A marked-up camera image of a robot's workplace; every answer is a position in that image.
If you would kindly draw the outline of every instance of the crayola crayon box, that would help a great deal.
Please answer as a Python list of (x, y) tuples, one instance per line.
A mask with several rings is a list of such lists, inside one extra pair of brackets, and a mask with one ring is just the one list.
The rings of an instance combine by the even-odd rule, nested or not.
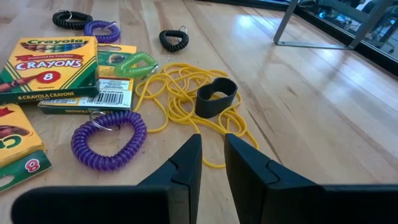
[(40, 109), (47, 114), (88, 114), (130, 110), (134, 80), (118, 78), (114, 66), (136, 53), (137, 47), (116, 44), (98, 44), (99, 94), (96, 97), (75, 97), (44, 100)]
[(45, 146), (21, 108), (0, 106), (0, 179), (11, 177), (0, 192), (51, 167)]
[(98, 94), (94, 37), (23, 38), (0, 73), (0, 104)]

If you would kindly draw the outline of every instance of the crayola logo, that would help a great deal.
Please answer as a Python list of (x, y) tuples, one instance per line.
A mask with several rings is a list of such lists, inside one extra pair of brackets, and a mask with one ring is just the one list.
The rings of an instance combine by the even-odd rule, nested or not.
[(22, 136), (13, 134), (0, 139), (0, 149), (12, 149), (22, 142)]
[(59, 43), (84, 43), (81, 39), (71, 39), (71, 40), (28, 40), (27, 44), (59, 44)]

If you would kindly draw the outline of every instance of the black rubber band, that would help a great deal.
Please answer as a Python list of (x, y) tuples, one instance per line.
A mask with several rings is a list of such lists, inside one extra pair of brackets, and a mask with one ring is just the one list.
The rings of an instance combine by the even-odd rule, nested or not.
[[(76, 19), (81, 22), (69, 22), (70, 14), (72, 13), (71, 19)], [(81, 12), (74, 11), (62, 11), (57, 12), (52, 16), (52, 22), (62, 28), (65, 29), (73, 29), (73, 30), (82, 30), (85, 28), (85, 25), (93, 20), (91, 15), (87, 15)]]
[[(166, 37), (178, 37), (181, 41), (178, 44), (171, 44)], [(164, 30), (159, 34), (159, 40), (162, 46), (169, 52), (178, 52), (184, 49), (189, 43), (188, 34), (179, 30)]]
[[(215, 92), (225, 93), (225, 97), (210, 100)], [(211, 84), (204, 85), (198, 90), (195, 113), (201, 118), (212, 118), (231, 106), (238, 86), (229, 78), (216, 78)]]

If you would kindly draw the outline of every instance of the wooden table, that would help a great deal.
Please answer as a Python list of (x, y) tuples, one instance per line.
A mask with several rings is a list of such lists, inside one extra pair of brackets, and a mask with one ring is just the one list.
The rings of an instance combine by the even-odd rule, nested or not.
[[(351, 51), (276, 47), (272, 37), (283, 12), (194, 0), (3, 0), (0, 2), (0, 65), (21, 37), (82, 35), (58, 28), (59, 9), (117, 21), (120, 44), (136, 45), (161, 65), (183, 62), (228, 72), (244, 98), (239, 112), (261, 151), (289, 169), (319, 183), (393, 183), (398, 181), (398, 84), (394, 77)], [(186, 26), (188, 47), (170, 54), (159, 32)], [(284, 40), (336, 44), (298, 17)], [(0, 195), (0, 223), (10, 223), (13, 200), (45, 185), (134, 185), (155, 171), (195, 131), (169, 124), (150, 134), (140, 153), (119, 172), (103, 174), (81, 165), (70, 150), (83, 115), (45, 115), (35, 104), (22, 105), (48, 148), (53, 167)], [(162, 113), (153, 103), (140, 109), (149, 128)], [(223, 137), (201, 127), (203, 154), (223, 162)], [(90, 146), (112, 155), (131, 130), (98, 133)], [(203, 166), (198, 223), (238, 223), (225, 170)]]

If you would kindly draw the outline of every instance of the yellow rubber band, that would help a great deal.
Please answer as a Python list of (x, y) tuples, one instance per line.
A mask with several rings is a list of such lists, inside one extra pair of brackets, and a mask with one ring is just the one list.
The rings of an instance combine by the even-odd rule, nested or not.
[[(208, 119), (201, 118), (195, 114), (195, 101), (197, 97), (197, 91), (203, 85), (210, 84), (213, 81), (213, 77), (228, 77), (225, 72), (219, 70), (203, 70), (185, 63), (171, 63), (166, 65), (158, 74), (149, 77), (146, 82), (138, 84), (135, 92), (139, 97), (138, 103), (134, 112), (138, 111), (144, 100), (153, 100), (156, 105), (162, 110), (165, 116), (165, 123), (156, 129), (148, 129), (148, 133), (156, 133), (166, 128), (169, 120), (182, 125), (192, 125), (195, 131), (200, 134), (198, 124), (206, 126), (215, 130), (220, 134), (232, 133), (229, 130), (230, 123), (233, 123), (238, 131), (235, 135), (242, 137), (247, 135), (250, 141), (253, 142), (254, 147), (258, 150), (259, 144), (254, 139), (252, 134), (248, 131), (248, 126), (241, 115), (238, 114), (236, 108), (242, 103), (242, 96), (237, 93), (236, 97), (238, 102), (229, 106), (218, 115), (218, 123), (214, 123)], [(148, 86), (155, 82), (163, 83), (162, 88), (155, 94), (148, 90)], [(190, 83), (195, 82), (196, 86), (190, 89)], [(160, 103), (157, 97), (164, 91), (167, 91), (167, 107)], [(211, 99), (217, 99), (218, 96), (214, 95)], [(186, 111), (182, 105), (189, 103), (192, 105), (191, 111)], [(225, 164), (214, 164), (209, 162), (203, 156), (204, 165), (214, 168), (223, 169)]]

